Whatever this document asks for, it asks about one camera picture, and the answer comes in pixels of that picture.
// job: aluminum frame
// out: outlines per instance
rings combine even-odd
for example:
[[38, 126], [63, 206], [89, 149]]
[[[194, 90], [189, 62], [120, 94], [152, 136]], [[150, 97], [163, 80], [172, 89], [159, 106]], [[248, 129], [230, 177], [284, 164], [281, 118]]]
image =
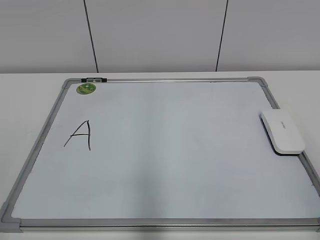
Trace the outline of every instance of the aluminum frame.
[[[319, 218], [105, 218], [105, 219], [20, 219], [13, 218], [13, 212], [19, 194], [31, 172], [41, 147], [48, 135], [52, 123], [72, 84], [95, 82], [113, 83], [179, 83], [179, 82], [256, 82], [258, 83], [273, 109], [279, 105], [271, 94], [268, 84], [262, 77], [242, 78], [69, 78], [65, 80], [61, 91], [35, 141], [6, 201], [0, 209], [0, 232], [20, 233], [24, 231], [166, 231], [166, 230], [210, 230], [210, 231], [265, 231], [265, 230], [304, 230], [319, 231]], [[298, 158], [309, 175], [318, 195], [320, 179], [305, 152]]]

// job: white wall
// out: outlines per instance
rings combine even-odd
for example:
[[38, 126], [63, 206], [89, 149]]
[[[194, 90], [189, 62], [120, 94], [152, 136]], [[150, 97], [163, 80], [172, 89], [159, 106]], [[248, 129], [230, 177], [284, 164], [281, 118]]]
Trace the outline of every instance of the white wall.
[[0, 1], [0, 73], [95, 71], [82, 0]]
[[99, 71], [214, 71], [226, 2], [86, 0]]
[[[214, 71], [226, 3], [86, 0], [99, 71]], [[217, 70], [320, 70], [319, 11], [229, 0]], [[95, 71], [83, 0], [0, 0], [0, 73]]]
[[320, 70], [320, 0], [229, 0], [218, 71]]

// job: whiteboard eraser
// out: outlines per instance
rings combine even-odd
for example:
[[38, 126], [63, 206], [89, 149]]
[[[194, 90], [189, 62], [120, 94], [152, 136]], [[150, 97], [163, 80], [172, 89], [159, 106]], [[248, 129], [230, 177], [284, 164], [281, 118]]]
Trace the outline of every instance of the whiteboard eraser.
[[274, 150], [283, 155], [299, 155], [306, 148], [290, 115], [281, 109], [264, 110], [261, 119]]

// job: green magnet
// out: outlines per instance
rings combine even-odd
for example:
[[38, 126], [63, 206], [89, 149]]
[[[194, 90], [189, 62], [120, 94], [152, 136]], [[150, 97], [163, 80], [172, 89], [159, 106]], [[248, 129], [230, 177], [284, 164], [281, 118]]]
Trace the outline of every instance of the green magnet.
[[92, 83], [81, 84], [76, 88], [78, 94], [91, 94], [96, 90], [96, 85]]

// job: whiteboard surface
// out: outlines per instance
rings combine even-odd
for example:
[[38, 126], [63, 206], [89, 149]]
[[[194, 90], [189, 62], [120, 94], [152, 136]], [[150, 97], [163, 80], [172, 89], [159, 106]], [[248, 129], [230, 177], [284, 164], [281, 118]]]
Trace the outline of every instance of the whiteboard surface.
[[[12, 212], [22, 219], [317, 218], [294, 156], [276, 155], [255, 82], [71, 85]], [[84, 121], [87, 136], [66, 140]], [[82, 127], [77, 133], [88, 133]]]

